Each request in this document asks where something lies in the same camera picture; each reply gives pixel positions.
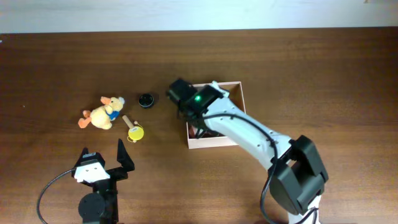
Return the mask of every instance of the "plush duck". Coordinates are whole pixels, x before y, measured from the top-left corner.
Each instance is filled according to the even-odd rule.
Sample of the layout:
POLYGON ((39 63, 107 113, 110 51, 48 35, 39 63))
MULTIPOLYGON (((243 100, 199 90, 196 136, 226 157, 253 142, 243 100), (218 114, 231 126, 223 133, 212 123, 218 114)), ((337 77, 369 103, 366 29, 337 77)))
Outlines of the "plush duck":
POLYGON ((124 99, 123 97, 101 97, 101 102, 104 106, 100 106, 93 111, 83 111, 83 116, 86 118, 79 119, 79 127, 85 128, 91 122, 97 128, 109 129, 112 127, 111 121, 114 121, 118 116, 119 112, 123 108, 124 99))

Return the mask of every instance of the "wall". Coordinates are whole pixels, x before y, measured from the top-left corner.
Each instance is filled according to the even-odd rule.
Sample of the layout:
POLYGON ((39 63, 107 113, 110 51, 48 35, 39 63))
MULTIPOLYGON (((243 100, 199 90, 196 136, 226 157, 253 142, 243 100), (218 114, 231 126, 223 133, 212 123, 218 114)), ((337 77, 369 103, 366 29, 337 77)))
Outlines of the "wall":
POLYGON ((1 0, 0 33, 398 26, 396 0, 1 0))

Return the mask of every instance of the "box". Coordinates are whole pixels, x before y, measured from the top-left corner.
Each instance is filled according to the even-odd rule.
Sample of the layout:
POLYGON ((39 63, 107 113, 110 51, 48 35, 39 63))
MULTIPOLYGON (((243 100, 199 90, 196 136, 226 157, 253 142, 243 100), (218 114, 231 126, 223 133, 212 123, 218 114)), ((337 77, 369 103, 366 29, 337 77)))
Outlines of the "box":
MULTIPOLYGON (((205 85, 208 84, 195 84, 193 85, 195 88, 200 90, 205 85)), ((246 109, 244 107, 244 98, 243 98, 243 89, 241 82, 223 82, 218 83, 218 85, 229 91, 230 100, 244 113, 246 113, 246 109)), ((188 148, 189 149, 198 149, 205 147, 218 147, 218 146, 237 146, 237 144, 232 141, 229 137, 221 136, 221 137, 210 137, 210 138, 200 138, 196 139, 190 137, 189 135, 189 125, 187 123, 187 139, 188 139, 188 148)))

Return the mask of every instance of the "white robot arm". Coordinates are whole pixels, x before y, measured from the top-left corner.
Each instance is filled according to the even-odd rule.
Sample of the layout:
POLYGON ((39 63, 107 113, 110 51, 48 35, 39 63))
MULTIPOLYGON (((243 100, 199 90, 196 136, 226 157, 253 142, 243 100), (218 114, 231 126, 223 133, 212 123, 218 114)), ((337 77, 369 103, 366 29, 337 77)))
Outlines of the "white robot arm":
POLYGON ((289 223, 319 223, 317 210, 328 175, 311 140, 301 136, 294 141, 265 127, 235 106, 217 82, 197 91, 177 80, 167 95, 189 123, 229 137, 269 171, 271 194, 288 211, 289 223), (296 161, 292 167, 290 160, 296 161))

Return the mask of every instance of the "black round object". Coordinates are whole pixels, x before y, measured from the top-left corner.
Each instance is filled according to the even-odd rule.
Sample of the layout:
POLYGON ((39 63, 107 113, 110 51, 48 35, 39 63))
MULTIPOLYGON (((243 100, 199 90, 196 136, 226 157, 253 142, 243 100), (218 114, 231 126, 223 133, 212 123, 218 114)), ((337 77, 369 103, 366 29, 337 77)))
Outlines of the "black round object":
POLYGON ((97 193, 84 196, 79 203, 79 215, 83 219, 96 220, 105 211, 105 200, 97 193))
POLYGON ((148 109, 154 105, 155 99, 151 94, 146 93, 139 97, 138 103, 142 108, 148 109))

